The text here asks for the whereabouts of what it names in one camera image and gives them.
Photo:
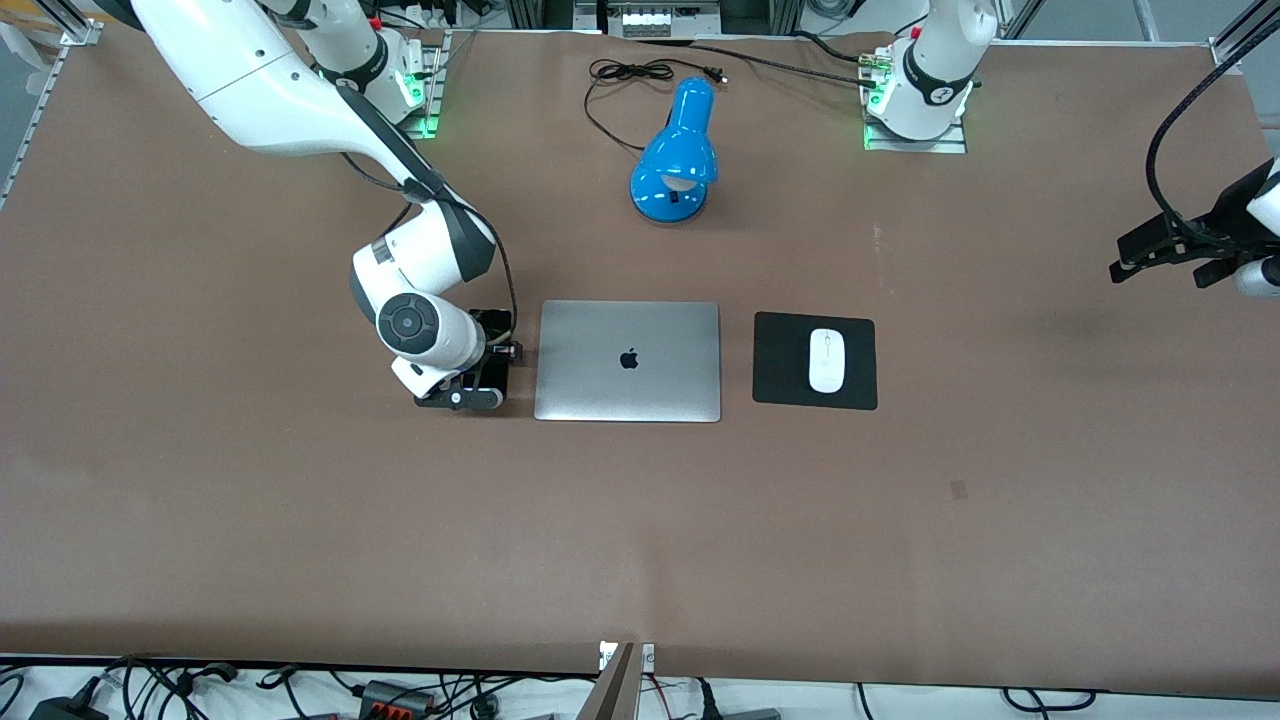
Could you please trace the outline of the small metal stand bracket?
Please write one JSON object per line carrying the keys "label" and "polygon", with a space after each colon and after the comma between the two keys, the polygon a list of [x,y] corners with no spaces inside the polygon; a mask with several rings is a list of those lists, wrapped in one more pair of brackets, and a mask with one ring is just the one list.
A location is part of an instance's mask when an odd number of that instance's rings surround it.
{"label": "small metal stand bracket", "polygon": [[[602,641],[598,646],[598,671],[604,673],[608,664],[611,662],[614,652],[620,648],[620,643]],[[655,646],[653,643],[641,643],[640,650],[634,653],[640,657],[643,665],[643,673],[649,675],[655,675]]]}

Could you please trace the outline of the black mouse pad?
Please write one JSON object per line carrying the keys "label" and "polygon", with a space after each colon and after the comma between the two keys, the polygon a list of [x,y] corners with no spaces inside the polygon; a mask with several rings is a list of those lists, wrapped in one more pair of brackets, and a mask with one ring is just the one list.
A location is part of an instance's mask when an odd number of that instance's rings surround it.
{"label": "black mouse pad", "polygon": [[[817,393],[808,384],[809,336],[817,328],[836,329],[845,338],[845,383],[835,395]],[[874,411],[879,406],[876,324],[864,318],[756,313],[751,382],[759,404]]]}

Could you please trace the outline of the white power strip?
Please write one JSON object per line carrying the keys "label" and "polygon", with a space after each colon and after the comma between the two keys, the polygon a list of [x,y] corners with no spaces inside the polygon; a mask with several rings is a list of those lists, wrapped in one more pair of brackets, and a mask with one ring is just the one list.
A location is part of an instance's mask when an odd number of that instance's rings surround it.
{"label": "white power strip", "polygon": [[643,3],[611,4],[609,35],[640,40],[694,40],[719,35],[722,14],[718,3]]}

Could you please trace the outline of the black smartphone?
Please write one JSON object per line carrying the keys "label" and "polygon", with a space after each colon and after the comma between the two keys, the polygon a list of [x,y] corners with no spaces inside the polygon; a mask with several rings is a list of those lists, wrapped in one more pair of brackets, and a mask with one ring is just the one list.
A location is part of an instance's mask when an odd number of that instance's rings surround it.
{"label": "black smartphone", "polygon": [[[485,331],[486,347],[493,343],[500,343],[506,341],[513,341],[511,337],[507,340],[498,340],[498,337],[512,329],[513,314],[509,310],[500,309],[470,309],[470,314],[477,320],[480,327]],[[509,379],[509,370],[515,363],[504,363],[497,357],[488,355],[486,350],[477,363],[476,366],[471,368],[463,374],[463,387],[479,388],[479,387],[492,387],[498,388],[507,393],[507,384]]]}

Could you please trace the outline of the aluminium right arm base plate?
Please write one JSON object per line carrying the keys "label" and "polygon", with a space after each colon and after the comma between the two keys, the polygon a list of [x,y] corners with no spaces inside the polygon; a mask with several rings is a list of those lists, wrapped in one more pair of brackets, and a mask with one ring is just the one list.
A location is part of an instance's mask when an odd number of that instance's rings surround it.
{"label": "aluminium right arm base plate", "polygon": [[399,128],[411,140],[434,138],[444,88],[447,38],[439,44],[406,37],[399,51],[396,78],[408,108]]}

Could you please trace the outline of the grey box with orange connectors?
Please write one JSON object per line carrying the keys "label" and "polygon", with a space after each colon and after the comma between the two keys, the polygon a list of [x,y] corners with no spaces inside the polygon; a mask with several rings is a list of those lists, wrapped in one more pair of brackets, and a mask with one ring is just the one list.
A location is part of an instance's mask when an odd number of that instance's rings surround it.
{"label": "grey box with orange connectors", "polygon": [[430,692],[389,682],[365,683],[360,701],[358,720],[428,720],[436,708]]}

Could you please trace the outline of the silver closed laptop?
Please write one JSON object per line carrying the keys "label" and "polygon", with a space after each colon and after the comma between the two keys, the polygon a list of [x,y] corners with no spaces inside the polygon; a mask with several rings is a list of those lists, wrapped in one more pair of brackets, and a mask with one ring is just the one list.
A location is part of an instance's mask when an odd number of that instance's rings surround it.
{"label": "silver closed laptop", "polygon": [[713,302],[547,300],[532,414],[543,421],[716,423]]}

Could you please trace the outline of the blue desk lamp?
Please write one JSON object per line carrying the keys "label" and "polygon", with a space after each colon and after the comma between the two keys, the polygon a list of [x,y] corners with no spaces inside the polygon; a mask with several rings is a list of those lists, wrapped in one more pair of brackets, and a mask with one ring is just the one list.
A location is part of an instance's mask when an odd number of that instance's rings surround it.
{"label": "blue desk lamp", "polygon": [[719,174],[709,138],[714,102],[716,91],[701,77],[676,86],[668,120],[643,150],[628,183],[632,205],[648,220],[678,224],[705,206]]}

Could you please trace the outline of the white computer mouse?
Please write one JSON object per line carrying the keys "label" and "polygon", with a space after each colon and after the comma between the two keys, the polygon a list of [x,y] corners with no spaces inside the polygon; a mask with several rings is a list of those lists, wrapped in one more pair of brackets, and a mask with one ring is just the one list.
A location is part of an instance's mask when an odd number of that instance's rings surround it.
{"label": "white computer mouse", "polygon": [[846,343],[844,334],[831,328],[817,328],[809,336],[808,384],[820,395],[835,395],[844,388]]}

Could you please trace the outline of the black power adapter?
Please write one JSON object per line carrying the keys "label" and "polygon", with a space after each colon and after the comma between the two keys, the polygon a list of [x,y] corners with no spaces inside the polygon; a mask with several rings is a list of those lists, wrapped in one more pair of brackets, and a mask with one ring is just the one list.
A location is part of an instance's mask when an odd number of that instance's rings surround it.
{"label": "black power adapter", "polygon": [[52,697],[40,701],[28,720],[110,720],[93,707],[100,676],[91,676],[72,697]]}

